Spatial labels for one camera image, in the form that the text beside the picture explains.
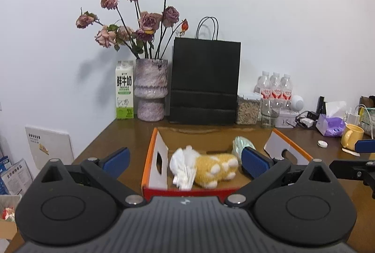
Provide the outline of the water bottle right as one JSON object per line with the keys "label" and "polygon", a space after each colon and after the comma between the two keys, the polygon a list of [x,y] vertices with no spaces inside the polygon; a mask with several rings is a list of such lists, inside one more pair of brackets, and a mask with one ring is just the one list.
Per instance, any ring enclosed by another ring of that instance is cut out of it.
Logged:
{"label": "water bottle right", "polygon": [[290,75],[284,74],[280,80],[281,88],[281,103],[284,109],[287,109],[290,105],[290,100],[292,98],[293,84],[290,79]]}

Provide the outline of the empty glass cup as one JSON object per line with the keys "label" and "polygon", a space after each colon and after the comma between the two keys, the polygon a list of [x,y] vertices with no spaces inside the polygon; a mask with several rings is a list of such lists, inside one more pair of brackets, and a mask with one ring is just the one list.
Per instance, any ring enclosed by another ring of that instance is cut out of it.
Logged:
{"label": "empty glass cup", "polygon": [[261,126],[274,128],[280,115],[281,104],[278,99],[264,99],[261,104]]}

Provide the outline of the yellow mug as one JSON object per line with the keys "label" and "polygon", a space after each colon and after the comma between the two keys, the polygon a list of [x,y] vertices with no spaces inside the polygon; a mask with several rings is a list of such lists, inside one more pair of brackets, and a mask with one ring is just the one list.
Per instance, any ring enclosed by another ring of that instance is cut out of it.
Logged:
{"label": "yellow mug", "polygon": [[362,140],[364,136],[363,128],[347,123],[345,126],[345,130],[341,137],[341,145],[343,148],[354,150],[355,144]]}

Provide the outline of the yellow plush toy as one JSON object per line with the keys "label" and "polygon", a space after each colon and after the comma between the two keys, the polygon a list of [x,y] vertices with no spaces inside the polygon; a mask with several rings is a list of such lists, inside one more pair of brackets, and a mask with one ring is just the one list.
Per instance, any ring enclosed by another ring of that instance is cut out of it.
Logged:
{"label": "yellow plush toy", "polygon": [[215,189],[220,182],[234,179],[238,166],[238,158],[229,153],[200,155],[195,160],[195,184],[201,188]]}

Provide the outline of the water bottle left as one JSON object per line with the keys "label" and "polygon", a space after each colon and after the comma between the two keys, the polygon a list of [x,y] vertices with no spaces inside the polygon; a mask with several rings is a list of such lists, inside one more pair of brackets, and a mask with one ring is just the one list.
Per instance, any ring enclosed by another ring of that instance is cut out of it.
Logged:
{"label": "water bottle left", "polygon": [[270,73],[268,71],[263,71],[262,75],[257,80],[254,92],[262,95],[263,99],[269,99],[271,97],[271,91]]}

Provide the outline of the dried rose bouquet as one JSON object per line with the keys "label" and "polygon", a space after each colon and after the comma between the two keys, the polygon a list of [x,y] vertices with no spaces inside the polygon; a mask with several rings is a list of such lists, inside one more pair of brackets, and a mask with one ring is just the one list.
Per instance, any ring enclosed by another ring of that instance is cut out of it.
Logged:
{"label": "dried rose bouquet", "polygon": [[75,25],[78,29],[86,29],[98,24],[100,30],[95,35],[95,41],[101,47],[119,50],[127,47],[131,53],[140,59],[144,55],[146,59],[162,59],[166,51],[162,48],[163,40],[170,33],[166,44],[175,36],[184,36],[189,29],[187,19],[180,19],[179,11],[163,0],[161,12],[147,12],[140,8],[139,0],[127,0],[134,4],[137,18],[137,28],[127,26],[125,18],[119,10],[119,0],[100,0],[100,6],[105,10],[116,11],[119,19],[115,23],[105,25],[99,17],[89,11],[81,11]]}

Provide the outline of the water bottle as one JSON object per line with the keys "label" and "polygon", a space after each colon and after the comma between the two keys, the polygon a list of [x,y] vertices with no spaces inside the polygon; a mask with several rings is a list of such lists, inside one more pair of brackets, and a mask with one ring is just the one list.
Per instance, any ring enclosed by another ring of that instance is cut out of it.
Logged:
{"label": "water bottle", "polygon": [[254,92],[262,95],[263,99],[269,99],[271,97],[271,91],[270,73],[268,71],[263,71],[262,75],[257,80]]}
{"label": "water bottle", "polygon": [[280,74],[274,72],[273,75],[270,77],[270,85],[271,85],[271,99],[280,99],[282,94],[282,86],[280,81]]}
{"label": "water bottle", "polygon": [[284,109],[287,109],[290,105],[290,100],[292,98],[293,84],[290,79],[290,75],[284,74],[280,80],[281,88],[281,103]]}

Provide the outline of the pale green mesh ball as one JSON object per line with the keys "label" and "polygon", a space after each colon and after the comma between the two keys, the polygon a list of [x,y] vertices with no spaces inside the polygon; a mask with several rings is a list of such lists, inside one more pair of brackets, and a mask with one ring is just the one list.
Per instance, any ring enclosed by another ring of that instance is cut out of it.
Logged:
{"label": "pale green mesh ball", "polygon": [[232,154],[235,155],[238,160],[240,161],[242,159],[242,151],[245,147],[251,147],[252,149],[255,149],[254,144],[247,138],[242,136],[237,136],[234,138],[232,142]]}

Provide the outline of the blue booklets on floor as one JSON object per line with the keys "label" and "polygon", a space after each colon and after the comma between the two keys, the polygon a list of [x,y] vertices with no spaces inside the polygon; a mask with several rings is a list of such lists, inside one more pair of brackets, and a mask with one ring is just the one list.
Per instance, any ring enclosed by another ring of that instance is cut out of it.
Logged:
{"label": "blue booklets on floor", "polygon": [[11,164],[8,157],[3,157],[1,163],[1,186],[8,195],[24,195],[32,183],[27,163],[21,159]]}

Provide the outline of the purple tissue box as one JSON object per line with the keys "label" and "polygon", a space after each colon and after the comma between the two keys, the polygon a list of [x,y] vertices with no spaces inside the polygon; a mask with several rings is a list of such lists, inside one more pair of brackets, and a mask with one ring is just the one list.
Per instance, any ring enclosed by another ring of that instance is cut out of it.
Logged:
{"label": "purple tissue box", "polygon": [[341,137],[345,129],[346,101],[326,102],[316,128],[324,137]]}

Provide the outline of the white crumpled tissue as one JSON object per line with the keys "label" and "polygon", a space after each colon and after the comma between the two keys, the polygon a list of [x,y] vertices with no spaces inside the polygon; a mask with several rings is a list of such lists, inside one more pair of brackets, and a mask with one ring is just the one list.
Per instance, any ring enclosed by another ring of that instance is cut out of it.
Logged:
{"label": "white crumpled tissue", "polygon": [[192,146],[177,149],[169,162],[170,171],[173,174],[172,183],[182,191],[192,189],[196,177],[196,159],[200,153]]}

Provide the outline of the water bottle middle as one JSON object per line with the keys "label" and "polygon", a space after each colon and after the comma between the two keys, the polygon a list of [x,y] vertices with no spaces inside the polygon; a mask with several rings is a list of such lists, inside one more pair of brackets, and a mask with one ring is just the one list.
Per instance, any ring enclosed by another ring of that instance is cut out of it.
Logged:
{"label": "water bottle middle", "polygon": [[282,94],[282,86],[280,81],[280,74],[274,72],[273,75],[270,77],[270,85],[271,85],[271,99],[280,99]]}

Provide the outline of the clear jar of seeds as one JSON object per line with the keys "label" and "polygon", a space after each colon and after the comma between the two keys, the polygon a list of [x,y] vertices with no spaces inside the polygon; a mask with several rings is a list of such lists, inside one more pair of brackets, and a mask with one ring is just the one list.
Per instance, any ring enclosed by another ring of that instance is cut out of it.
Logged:
{"label": "clear jar of seeds", "polygon": [[262,99],[262,95],[257,92],[238,95],[236,123],[238,125],[255,125],[258,121]]}

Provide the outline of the purple ceramic vase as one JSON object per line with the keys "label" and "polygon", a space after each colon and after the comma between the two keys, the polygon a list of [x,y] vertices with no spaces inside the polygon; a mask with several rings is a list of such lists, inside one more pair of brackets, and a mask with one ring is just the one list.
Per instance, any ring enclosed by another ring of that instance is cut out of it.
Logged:
{"label": "purple ceramic vase", "polygon": [[162,120],[168,92],[168,61],[136,60],[134,94],[137,98],[137,118],[142,121]]}

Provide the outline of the white tin box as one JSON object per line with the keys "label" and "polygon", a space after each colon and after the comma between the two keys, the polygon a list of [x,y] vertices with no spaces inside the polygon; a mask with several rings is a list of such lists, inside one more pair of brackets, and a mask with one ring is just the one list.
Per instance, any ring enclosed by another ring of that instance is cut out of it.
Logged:
{"label": "white tin box", "polygon": [[279,116],[276,119],[276,128],[294,128],[296,126],[296,117],[298,112],[291,110],[280,110]]}

